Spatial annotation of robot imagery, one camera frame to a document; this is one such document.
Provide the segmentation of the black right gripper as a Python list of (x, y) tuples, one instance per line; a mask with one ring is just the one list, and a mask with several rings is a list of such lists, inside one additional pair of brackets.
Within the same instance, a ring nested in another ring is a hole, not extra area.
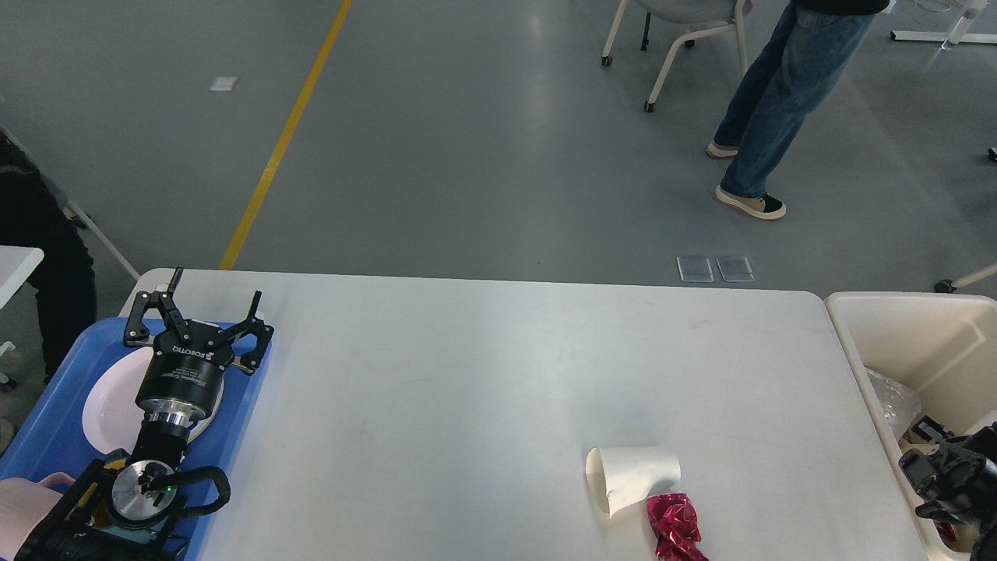
[[(994, 519), (995, 462), (983, 453), (951, 444), (953, 437), (928, 415), (908, 429), (908, 443), (915, 450), (900, 456), (900, 469), (924, 501), (915, 507), (915, 515), (946, 524), (980, 524), (980, 519)], [(926, 455), (920, 450), (936, 451)]]

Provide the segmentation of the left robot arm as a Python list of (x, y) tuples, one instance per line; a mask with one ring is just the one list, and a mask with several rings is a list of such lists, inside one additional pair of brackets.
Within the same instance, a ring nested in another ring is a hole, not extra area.
[(2, 456), (4, 560), (193, 560), (274, 329), (182, 315), (169, 284), (75, 342)]

